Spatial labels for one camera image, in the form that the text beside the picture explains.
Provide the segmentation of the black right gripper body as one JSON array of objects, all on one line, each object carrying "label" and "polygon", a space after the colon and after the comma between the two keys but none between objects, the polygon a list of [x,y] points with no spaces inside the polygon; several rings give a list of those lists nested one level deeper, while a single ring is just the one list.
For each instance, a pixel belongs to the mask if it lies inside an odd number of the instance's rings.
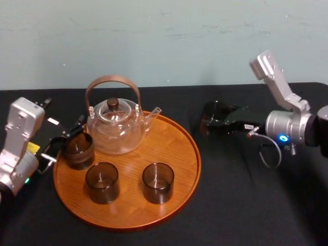
[{"label": "black right gripper body", "polygon": [[265,134],[265,123],[268,113],[260,111],[252,111],[252,117],[247,119],[226,119],[226,124],[229,124],[231,132],[244,131],[249,132],[255,127],[259,127],[258,133]]}]

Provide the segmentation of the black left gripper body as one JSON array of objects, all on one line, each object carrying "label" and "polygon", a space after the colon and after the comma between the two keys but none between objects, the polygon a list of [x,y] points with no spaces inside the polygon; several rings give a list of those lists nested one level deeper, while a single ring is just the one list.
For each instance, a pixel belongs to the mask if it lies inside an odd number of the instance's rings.
[{"label": "black left gripper body", "polygon": [[37,170],[46,170],[56,163],[58,153],[64,141],[62,131],[66,130],[59,118],[45,110],[45,117],[40,129],[29,141],[29,152],[34,155]]}]

